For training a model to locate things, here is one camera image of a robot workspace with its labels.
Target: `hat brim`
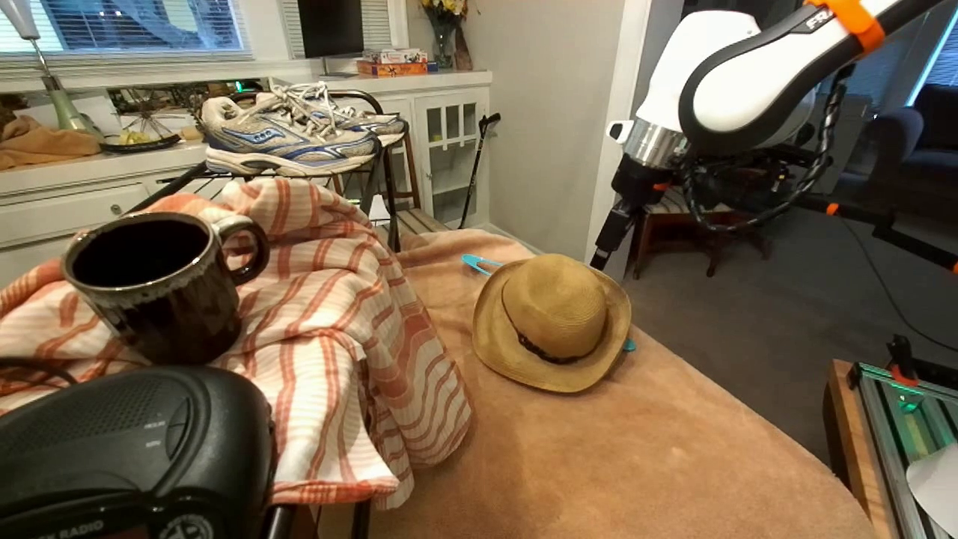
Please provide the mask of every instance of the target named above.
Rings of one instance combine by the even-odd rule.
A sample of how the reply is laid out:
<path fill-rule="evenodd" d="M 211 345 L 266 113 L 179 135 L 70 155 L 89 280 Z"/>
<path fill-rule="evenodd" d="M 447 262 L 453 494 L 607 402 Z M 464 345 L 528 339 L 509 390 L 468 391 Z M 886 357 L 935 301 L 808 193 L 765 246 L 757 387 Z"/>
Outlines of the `hat brim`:
<path fill-rule="evenodd" d="M 624 357 L 627 339 L 633 333 L 630 294 L 613 279 L 594 268 L 595 280 L 604 291 L 604 336 L 585 358 L 548 363 L 518 340 L 518 333 L 504 309 L 504 285 L 521 262 L 528 259 L 500 267 L 480 294 L 474 312 L 474 345 L 480 358 L 498 375 L 546 391 L 585 391 L 595 387 Z"/>

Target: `hat crown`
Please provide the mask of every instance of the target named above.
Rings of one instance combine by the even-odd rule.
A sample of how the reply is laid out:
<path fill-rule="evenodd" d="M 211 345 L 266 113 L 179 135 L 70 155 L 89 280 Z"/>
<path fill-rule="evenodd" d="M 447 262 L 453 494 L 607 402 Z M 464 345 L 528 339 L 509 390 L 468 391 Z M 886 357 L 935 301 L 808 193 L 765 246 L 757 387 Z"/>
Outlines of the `hat crown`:
<path fill-rule="evenodd" d="M 542 255 L 504 285 L 504 309 L 539 357 L 571 363 L 604 336 L 604 291 L 594 268 L 562 255 Z"/>

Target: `striped towel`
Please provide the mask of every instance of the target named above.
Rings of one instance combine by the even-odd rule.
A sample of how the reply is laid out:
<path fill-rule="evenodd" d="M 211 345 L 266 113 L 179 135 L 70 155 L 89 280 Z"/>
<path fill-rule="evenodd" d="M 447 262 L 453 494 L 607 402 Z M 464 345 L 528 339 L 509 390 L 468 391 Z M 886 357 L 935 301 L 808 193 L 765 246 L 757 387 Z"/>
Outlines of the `striped towel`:
<path fill-rule="evenodd" d="M 247 333 L 212 366 L 272 405 L 277 502 L 398 506 L 414 470 L 453 455 L 474 408 L 396 255 L 345 196 L 296 180 L 235 183 L 211 202 L 170 193 L 149 211 L 239 211 L 271 235 L 271 267 L 239 286 Z M 64 280 L 61 259 L 0 291 L 0 357 L 64 366 L 79 381 L 148 366 Z M 64 390 L 0 378 L 0 414 Z"/>

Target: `dark brown mug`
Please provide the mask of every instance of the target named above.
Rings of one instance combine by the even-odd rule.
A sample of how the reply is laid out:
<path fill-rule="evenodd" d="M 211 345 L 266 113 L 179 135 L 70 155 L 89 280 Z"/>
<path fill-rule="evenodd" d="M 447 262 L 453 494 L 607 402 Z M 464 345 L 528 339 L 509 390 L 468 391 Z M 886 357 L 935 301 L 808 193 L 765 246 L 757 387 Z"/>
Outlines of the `dark brown mug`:
<path fill-rule="evenodd" d="M 226 241 L 247 246 L 242 267 L 227 267 Z M 158 366 L 202 366 L 239 339 L 236 285 L 262 274 L 266 259 L 266 232 L 247 214 L 211 225 L 142 211 L 76 238 L 64 273 L 131 349 Z"/>

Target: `sneaker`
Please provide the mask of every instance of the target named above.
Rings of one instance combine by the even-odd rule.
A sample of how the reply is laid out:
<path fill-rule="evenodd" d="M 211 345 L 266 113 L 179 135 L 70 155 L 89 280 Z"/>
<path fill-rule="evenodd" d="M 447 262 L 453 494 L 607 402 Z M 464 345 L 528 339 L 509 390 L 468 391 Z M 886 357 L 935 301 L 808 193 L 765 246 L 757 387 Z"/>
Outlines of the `sneaker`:
<path fill-rule="evenodd" d="M 305 110 L 314 120 L 320 120 L 320 122 L 333 120 L 335 129 L 345 129 L 345 131 L 371 131 L 371 135 L 402 135 L 402 131 L 408 131 L 408 122 L 393 110 L 389 113 L 375 113 L 375 110 L 356 110 L 350 105 L 333 101 L 324 81 L 317 81 L 317 83 L 311 83 L 305 89 L 278 86 L 278 92 L 302 101 Z"/>
<path fill-rule="evenodd" d="M 278 174 L 335 174 L 369 162 L 378 137 L 330 137 L 317 122 L 283 122 L 266 113 L 248 113 L 235 98 L 215 95 L 203 101 L 202 125 L 211 140 L 211 163 L 256 174 L 278 166 Z"/>
<path fill-rule="evenodd" d="M 284 92 L 257 92 L 248 113 L 302 131 L 314 140 L 335 144 L 341 155 L 371 155 L 378 149 L 378 137 L 371 131 L 345 131 L 335 120 L 314 117 L 299 98 Z"/>

